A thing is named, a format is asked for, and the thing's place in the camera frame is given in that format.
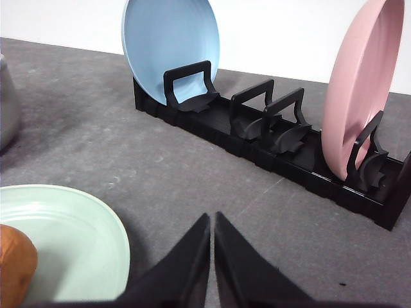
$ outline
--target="gray container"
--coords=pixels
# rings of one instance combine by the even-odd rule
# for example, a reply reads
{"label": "gray container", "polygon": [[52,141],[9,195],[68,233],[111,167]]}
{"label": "gray container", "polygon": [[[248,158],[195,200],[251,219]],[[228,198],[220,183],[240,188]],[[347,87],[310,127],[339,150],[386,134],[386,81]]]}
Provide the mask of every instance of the gray container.
{"label": "gray container", "polygon": [[15,136],[20,126],[21,107],[3,55],[0,59],[0,150]]}

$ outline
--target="plate holder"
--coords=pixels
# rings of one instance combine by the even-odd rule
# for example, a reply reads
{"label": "plate holder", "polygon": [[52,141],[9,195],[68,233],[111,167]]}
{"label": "plate holder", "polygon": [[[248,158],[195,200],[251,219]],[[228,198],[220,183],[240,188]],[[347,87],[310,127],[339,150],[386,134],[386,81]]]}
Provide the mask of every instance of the plate holder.
{"label": "plate holder", "polygon": [[[201,72],[207,93],[179,103],[173,82]],[[136,109],[181,127],[392,230],[411,195],[411,152],[402,162],[389,157],[380,146],[376,132],[383,112],[378,112],[358,136],[347,164],[348,177],[343,182],[324,160],[320,132],[313,130],[302,114],[304,89],[296,89],[276,101],[272,101],[273,91],[274,80],[268,80],[231,99],[223,98],[211,81],[210,61],[164,73],[166,106],[152,99],[134,80]],[[260,94],[265,94],[264,111],[244,105]],[[294,105],[295,123],[280,114],[290,105]],[[368,138],[371,147],[357,169],[355,158]]]}

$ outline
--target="white wall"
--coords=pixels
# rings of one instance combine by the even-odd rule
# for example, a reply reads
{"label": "white wall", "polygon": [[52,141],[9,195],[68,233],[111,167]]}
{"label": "white wall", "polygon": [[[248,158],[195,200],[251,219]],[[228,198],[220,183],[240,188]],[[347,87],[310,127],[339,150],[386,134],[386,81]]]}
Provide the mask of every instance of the white wall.
{"label": "white wall", "polygon": [[[409,10],[391,90],[411,94],[411,0],[405,1]],[[344,34],[365,0],[210,2],[220,29],[220,68],[328,82]],[[1,0],[1,36],[122,53],[124,3]]]}

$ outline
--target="table surface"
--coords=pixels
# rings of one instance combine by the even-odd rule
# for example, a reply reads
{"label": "table surface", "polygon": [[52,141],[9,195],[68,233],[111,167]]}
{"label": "table surface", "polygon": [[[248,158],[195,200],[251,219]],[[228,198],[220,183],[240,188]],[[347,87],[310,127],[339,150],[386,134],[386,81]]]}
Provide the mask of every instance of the table surface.
{"label": "table surface", "polygon": [[[411,202],[388,232],[301,186],[134,109],[123,56],[2,38],[22,103],[18,137],[1,155],[1,185],[55,184],[107,203],[123,221],[130,278],[163,258],[203,213],[220,210],[264,258],[317,300],[411,307]],[[224,97],[268,76],[219,70]],[[326,84],[274,77],[274,97],[304,87],[320,127]],[[411,148],[411,96],[391,94],[381,144]],[[252,105],[261,108],[263,100]],[[292,118],[286,110],[285,118]],[[218,307],[211,267],[206,307]]]}

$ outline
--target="pink plate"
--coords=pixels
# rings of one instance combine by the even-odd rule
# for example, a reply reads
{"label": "pink plate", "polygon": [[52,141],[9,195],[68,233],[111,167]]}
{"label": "pink plate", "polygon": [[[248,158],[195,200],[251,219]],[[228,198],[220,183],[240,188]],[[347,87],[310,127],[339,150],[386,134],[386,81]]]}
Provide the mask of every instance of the pink plate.
{"label": "pink plate", "polygon": [[[357,136],[384,109],[397,62],[404,0],[368,0],[350,25],[328,86],[322,122],[327,165],[341,180]],[[359,167],[370,142],[357,159]]]}

